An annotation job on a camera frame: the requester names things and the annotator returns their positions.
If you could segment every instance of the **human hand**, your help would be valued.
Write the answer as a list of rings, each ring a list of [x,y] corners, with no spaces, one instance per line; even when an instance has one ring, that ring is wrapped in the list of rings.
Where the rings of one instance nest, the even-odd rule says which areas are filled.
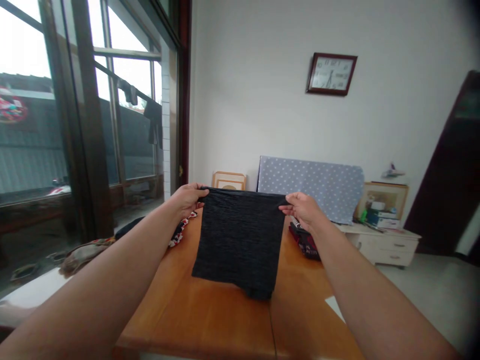
[[[188,218],[192,211],[203,208],[204,203],[199,202],[199,198],[206,197],[209,190],[200,190],[200,187],[206,186],[197,182],[192,182],[180,186],[175,193],[169,198],[165,204],[174,209],[175,213],[180,216],[180,220]]]
[[[313,197],[303,192],[294,192],[288,194],[285,198],[291,205],[281,205],[278,208],[285,215],[296,217],[301,227],[306,231],[310,232],[315,221],[327,219]]]

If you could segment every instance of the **forearm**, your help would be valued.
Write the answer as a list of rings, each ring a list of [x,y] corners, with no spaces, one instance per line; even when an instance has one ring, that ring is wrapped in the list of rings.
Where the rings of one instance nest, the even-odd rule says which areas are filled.
[[[22,323],[0,346],[0,358],[108,356],[149,288],[179,221],[168,203],[152,211]]]
[[[456,359],[455,349],[326,218],[310,229],[345,321],[367,359]]]

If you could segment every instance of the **black cloth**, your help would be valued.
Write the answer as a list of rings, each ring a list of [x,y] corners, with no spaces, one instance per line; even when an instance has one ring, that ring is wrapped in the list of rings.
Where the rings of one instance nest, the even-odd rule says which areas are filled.
[[[208,188],[192,276],[232,283],[258,300],[277,280],[285,195]]]
[[[127,233],[130,230],[132,230],[135,225],[137,225],[139,222],[141,222],[144,217],[145,216],[136,218],[135,220],[133,220],[132,222],[129,222],[127,225],[125,225],[120,230],[118,230],[115,234],[115,240],[119,240],[121,237],[127,235]]]
[[[130,103],[132,105],[139,104],[139,99],[137,97],[137,88],[135,86],[130,85],[123,79],[119,79],[118,88],[120,90],[123,90],[123,92],[125,93],[125,100],[127,103]]]
[[[147,101],[143,116],[150,119],[148,142],[153,145],[159,144],[162,149],[162,105],[153,100]]]

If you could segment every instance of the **white cabinet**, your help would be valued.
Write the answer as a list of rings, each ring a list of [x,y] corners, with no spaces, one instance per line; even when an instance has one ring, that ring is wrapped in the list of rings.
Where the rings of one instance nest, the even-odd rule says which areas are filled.
[[[381,233],[361,224],[336,226],[372,264],[410,265],[420,239],[406,230]]]

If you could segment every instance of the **clock hand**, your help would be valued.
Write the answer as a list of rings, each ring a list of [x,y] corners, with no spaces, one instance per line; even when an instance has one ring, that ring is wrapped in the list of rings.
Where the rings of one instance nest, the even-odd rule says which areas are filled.
[[[328,78],[328,81],[326,82],[326,88],[328,89],[330,87],[330,84],[332,83],[332,74],[334,73],[333,70],[330,70],[330,77]]]

